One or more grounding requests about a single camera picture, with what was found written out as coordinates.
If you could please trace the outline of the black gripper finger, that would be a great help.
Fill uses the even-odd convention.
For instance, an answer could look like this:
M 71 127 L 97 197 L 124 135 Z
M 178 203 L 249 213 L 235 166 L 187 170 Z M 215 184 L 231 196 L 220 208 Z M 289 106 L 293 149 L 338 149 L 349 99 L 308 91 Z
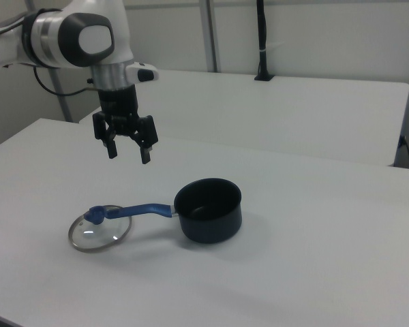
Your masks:
M 105 114 L 97 112 L 93 114 L 93 130 L 96 140 L 101 140 L 108 151 L 108 157 L 113 159 L 117 156 L 115 144 L 115 130 L 106 122 Z
M 151 115 L 137 118 L 131 139 L 140 147 L 142 164 L 149 163 L 151 161 L 150 152 L 153 145 L 158 142 L 155 123 Z

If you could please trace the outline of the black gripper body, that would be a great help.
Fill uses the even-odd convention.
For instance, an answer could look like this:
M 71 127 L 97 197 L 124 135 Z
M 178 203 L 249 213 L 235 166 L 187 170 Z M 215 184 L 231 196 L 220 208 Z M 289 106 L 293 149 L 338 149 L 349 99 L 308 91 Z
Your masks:
M 102 111 L 97 113 L 97 135 L 106 134 L 106 123 L 116 135 L 134 135 L 139 118 L 136 87 L 132 85 L 114 91 L 99 90 L 98 97 Z

